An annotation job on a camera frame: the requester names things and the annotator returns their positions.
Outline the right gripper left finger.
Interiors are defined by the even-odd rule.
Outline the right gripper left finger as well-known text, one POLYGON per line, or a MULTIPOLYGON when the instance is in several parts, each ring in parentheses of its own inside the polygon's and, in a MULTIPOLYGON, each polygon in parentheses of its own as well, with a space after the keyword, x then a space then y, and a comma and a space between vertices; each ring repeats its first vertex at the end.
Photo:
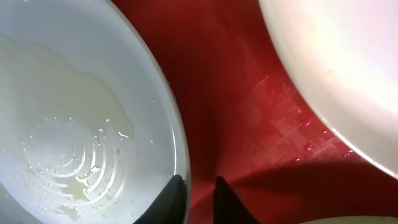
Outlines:
POLYGON ((187 186, 174 175, 149 208, 133 224, 183 224, 187 207, 187 186))

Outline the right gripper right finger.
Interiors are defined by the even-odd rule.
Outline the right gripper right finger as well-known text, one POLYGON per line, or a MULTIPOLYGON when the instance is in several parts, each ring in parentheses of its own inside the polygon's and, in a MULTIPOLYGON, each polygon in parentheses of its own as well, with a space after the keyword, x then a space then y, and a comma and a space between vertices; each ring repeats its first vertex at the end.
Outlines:
POLYGON ((213 191, 213 223, 260 224, 222 176, 216 178, 213 191))

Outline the light blue plate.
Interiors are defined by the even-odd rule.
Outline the light blue plate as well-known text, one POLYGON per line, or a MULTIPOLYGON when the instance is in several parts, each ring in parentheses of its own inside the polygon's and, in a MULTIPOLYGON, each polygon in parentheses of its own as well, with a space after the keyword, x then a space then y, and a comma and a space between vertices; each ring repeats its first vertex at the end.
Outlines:
POLYGON ((1 1, 1 222, 134 223, 190 161, 157 61, 111 2, 1 1))

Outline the pale green plate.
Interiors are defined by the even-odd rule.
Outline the pale green plate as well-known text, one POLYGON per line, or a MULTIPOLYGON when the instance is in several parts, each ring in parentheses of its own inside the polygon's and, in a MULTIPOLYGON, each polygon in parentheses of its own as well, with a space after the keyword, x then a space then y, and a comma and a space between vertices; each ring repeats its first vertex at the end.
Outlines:
POLYGON ((397 217, 347 216, 303 222, 301 224, 397 224, 397 217))

